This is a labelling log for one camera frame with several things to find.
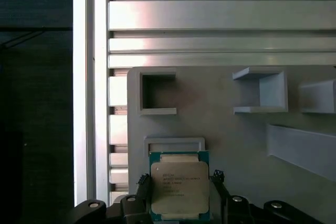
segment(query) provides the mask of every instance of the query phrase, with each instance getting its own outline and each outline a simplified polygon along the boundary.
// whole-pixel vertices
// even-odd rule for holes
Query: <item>white wall panel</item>
[[[331,29],[336,1],[122,1],[110,30]]]

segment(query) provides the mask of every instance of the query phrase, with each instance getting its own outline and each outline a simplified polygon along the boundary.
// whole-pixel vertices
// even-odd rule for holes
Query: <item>screw head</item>
[[[135,198],[134,197],[129,197],[129,198],[127,198],[127,201],[135,201]]]
[[[235,201],[235,202],[242,202],[242,201],[243,201],[242,198],[240,198],[240,197],[238,197],[238,196],[235,196],[235,197],[233,197],[232,199],[233,199],[233,201]]]
[[[89,205],[89,207],[98,207],[98,206],[99,206],[98,203],[91,203],[91,204]]]
[[[277,202],[271,203],[271,206],[274,207],[274,208],[281,208],[282,207],[282,205],[280,203],[277,203]]]

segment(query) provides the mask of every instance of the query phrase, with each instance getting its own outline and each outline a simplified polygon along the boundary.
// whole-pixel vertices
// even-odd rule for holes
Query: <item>black cable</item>
[[[72,27],[0,27],[0,32],[15,31],[72,31]]]
[[[35,38],[35,37],[37,37],[37,36],[40,36],[40,35],[44,34],[45,31],[41,31],[41,32],[39,32],[38,34],[35,34],[36,32],[32,32],[32,33],[34,33],[34,35],[32,35],[32,36],[30,36],[30,37],[28,37],[28,38],[26,38],[26,39],[24,39],[24,40],[21,40],[20,42],[14,43],[14,44],[12,44],[12,45],[10,45],[10,46],[6,46],[6,43],[8,43],[8,42],[1,44],[0,51],[5,50],[5,49],[9,49],[9,48],[12,48],[12,47],[15,47],[15,46],[17,46],[17,45],[20,45],[20,44],[22,44],[22,43],[24,43],[24,42],[26,42],[26,41],[28,41],[28,40],[31,40],[31,39],[33,39],[33,38]],[[17,40],[17,39],[19,39],[19,38],[22,38],[22,37],[25,37],[25,36],[27,36],[27,35],[28,35],[28,34],[26,34],[26,35],[24,35],[24,36],[19,36],[18,38],[11,39],[10,41],[15,41],[15,40]]]
[[[6,41],[6,42],[1,43],[1,47],[6,47],[6,44],[8,44],[8,43],[10,43],[10,42],[12,42],[12,41],[16,41],[16,40],[18,40],[18,39],[21,39],[21,38],[23,38],[23,37],[27,37],[28,35],[31,35],[31,34],[34,34],[34,33],[36,33],[36,32],[35,32],[35,31],[31,31],[31,32],[29,32],[29,33],[27,33],[27,34],[23,34],[23,35],[21,35],[21,36],[18,36],[18,37],[14,38],[14,39],[10,39],[10,40],[8,40],[8,41]]]

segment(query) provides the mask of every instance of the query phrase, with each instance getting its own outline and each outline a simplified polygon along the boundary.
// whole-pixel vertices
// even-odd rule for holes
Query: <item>black wall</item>
[[[1,0],[4,26],[72,26],[72,0]],[[0,44],[22,34],[2,31]],[[0,51],[0,130],[14,218],[53,223],[74,203],[71,32]]]

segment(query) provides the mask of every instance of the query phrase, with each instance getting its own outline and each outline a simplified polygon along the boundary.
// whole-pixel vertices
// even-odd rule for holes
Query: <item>cpu processor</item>
[[[209,220],[208,152],[151,152],[154,221]]]

